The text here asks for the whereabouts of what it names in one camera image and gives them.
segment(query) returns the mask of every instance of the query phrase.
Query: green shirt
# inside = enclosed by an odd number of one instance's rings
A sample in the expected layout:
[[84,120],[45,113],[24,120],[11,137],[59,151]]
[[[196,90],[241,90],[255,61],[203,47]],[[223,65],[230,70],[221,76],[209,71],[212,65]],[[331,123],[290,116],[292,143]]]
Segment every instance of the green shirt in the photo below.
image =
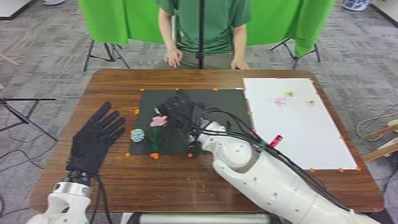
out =
[[[177,14],[178,48],[200,50],[200,0],[159,0],[166,12]],[[207,0],[205,53],[234,52],[234,28],[251,22],[250,0]]]

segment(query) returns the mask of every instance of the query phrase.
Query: pink object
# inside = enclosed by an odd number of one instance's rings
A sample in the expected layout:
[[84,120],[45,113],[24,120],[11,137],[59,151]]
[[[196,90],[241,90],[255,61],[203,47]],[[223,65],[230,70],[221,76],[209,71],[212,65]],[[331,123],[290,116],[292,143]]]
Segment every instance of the pink object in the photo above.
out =
[[287,104],[287,99],[283,97],[280,97],[276,99],[276,104],[285,105]]
[[161,127],[168,124],[168,116],[164,117],[155,117],[154,122],[152,122],[152,127]]
[[283,136],[278,135],[278,137],[274,138],[273,143],[271,143],[271,147],[273,147],[273,148],[278,147],[278,144],[282,143],[282,141],[283,141]]

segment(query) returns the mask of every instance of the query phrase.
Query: wooden table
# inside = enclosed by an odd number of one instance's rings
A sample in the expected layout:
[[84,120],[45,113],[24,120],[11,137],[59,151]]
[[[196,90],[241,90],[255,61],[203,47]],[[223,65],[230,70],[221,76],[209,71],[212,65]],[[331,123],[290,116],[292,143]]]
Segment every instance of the wooden table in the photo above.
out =
[[[38,181],[31,205],[38,211],[49,207],[47,197],[56,183],[67,176],[67,159],[72,151],[72,138],[106,101],[127,117],[129,130],[136,127],[141,89],[228,89],[242,88],[242,78],[312,78],[328,105],[333,119],[346,136],[351,152],[362,171],[317,171],[314,174],[347,207],[362,212],[381,211],[385,199],[365,166],[360,152],[349,137],[333,104],[312,73],[303,71],[212,71],[212,70],[102,70],[88,86],[75,114],[65,128],[58,148],[49,159],[47,169]],[[235,190],[212,168],[212,156],[198,159],[163,156],[127,157],[131,138],[125,134],[116,143],[102,176],[107,184],[109,206],[113,212],[258,212],[262,209]]]

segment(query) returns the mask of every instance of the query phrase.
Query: man's arm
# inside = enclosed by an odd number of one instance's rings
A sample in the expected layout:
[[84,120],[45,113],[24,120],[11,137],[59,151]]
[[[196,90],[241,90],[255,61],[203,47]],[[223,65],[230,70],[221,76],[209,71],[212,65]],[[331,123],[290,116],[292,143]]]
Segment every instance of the man's arm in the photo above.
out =
[[250,69],[246,63],[246,41],[248,41],[248,32],[246,25],[235,28],[234,30],[234,44],[235,44],[235,58],[232,63],[232,69]]
[[177,68],[180,66],[180,62],[182,62],[182,58],[184,58],[184,52],[178,50],[177,43],[175,43],[175,40],[173,40],[171,17],[173,17],[171,14],[161,8],[159,24],[161,24],[161,33],[163,33],[163,36],[164,36],[166,48],[168,48],[168,53],[166,53],[164,60],[170,63],[170,65]]

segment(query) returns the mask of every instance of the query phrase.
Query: person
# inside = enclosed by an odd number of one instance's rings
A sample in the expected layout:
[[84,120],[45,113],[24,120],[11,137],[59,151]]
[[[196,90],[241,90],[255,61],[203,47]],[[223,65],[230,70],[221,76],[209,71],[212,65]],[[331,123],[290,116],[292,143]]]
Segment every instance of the person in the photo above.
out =
[[[157,69],[200,68],[200,0],[159,0],[159,23],[168,52]],[[177,16],[177,41],[173,34]],[[246,62],[250,0],[209,0],[205,22],[205,69],[250,69]]]

